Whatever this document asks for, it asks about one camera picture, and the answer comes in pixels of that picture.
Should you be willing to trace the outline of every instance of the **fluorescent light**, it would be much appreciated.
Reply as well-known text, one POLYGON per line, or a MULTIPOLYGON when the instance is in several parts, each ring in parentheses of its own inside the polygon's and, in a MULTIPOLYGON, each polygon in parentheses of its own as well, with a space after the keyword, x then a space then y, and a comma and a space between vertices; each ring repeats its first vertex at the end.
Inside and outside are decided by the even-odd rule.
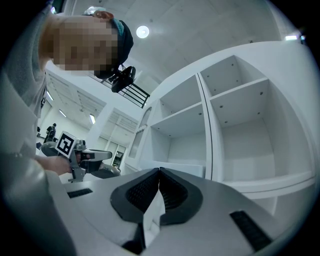
POLYGON ((287 35, 285 37, 285 40, 297 40, 297 36, 296 35, 287 35))
POLYGON ((96 119, 95 119, 95 116, 93 114, 90 114, 90 119, 91 119, 92 124, 94 125, 95 122, 96 122, 96 119))
POLYGON ((49 98, 53 101, 54 99, 51 97, 50 93, 46 91, 46 94, 48 94, 49 98))
POLYGON ((61 110, 59 110, 59 111, 65 118, 67 117, 61 110))
POLYGON ((136 29, 136 35, 139 38, 146 38, 149 35, 149 28, 147 26, 140 26, 136 29))

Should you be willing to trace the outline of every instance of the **black slot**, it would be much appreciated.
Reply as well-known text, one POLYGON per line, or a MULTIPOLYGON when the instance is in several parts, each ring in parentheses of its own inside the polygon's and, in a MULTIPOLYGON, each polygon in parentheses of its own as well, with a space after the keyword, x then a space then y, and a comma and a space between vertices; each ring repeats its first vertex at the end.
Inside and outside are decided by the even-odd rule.
POLYGON ((90 188, 84 188, 84 189, 68 192, 67 194, 70 198, 77 198, 90 193, 92 193, 92 190, 90 188))
POLYGON ((230 216, 256 252, 272 242, 243 210, 232 212, 230 216))

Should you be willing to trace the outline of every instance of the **ceiling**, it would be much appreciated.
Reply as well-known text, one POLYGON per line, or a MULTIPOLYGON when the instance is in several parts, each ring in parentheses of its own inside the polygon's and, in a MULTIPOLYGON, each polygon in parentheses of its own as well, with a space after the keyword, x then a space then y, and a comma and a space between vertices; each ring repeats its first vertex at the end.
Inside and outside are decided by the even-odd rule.
POLYGON ((104 7, 130 28, 134 46, 125 66, 151 93, 165 78, 209 54, 250 42, 278 41, 279 30, 263 0, 77 0, 73 15, 104 7), (150 34, 139 38, 145 25, 150 34))
MULTIPOLYGON (((53 98, 53 101, 48 99, 49 103, 54 108, 60 109, 67 118, 89 130, 92 127, 89 115, 92 114, 97 118, 106 103, 75 85, 66 84, 48 71, 46 75, 48 91, 53 98)), ((133 139, 136 127, 136 120, 129 120, 114 110, 100 136, 128 146, 133 139)))

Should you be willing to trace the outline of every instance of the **black railing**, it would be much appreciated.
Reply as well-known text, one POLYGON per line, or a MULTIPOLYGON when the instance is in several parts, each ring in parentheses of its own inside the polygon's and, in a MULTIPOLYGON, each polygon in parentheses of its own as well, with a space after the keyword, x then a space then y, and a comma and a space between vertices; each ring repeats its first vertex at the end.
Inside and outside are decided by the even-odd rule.
MULTIPOLYGON (((89 77, 111 89, 112 84, 108 80, 99 79, 91 72, 89 72, 89 77)), ((142 109, 144 108, 148 98, 150 97, 150 95, 147 92, 142 90, 135 83, 125 87, 124 89, 119 91, 118 94, 125 97, 126 99, 128 99, 129 101, 136 104, 142 109)))

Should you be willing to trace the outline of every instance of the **cubby compartment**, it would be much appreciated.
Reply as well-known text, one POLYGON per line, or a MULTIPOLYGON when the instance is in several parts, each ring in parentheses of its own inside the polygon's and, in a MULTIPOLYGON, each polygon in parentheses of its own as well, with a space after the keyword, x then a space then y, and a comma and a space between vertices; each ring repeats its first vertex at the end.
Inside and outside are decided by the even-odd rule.
POLYGON ((210 102, 221 127, 225 184, 249 193, 311 178, 305 132, 272 82, 259 78, 212 96, 210 102))
POLYGON ((155 109, 153 122, 159 122, 200 102, 199 86, 193 75, 160 98, 155 109))
POLYGON ((200 72, 209 96, 261 79, 264 75, 243 59, 232 55, 200 72))
POLYGON ((154 123, 148 131, 141 161, 206 165, 203 106, 197 103, 154 123))

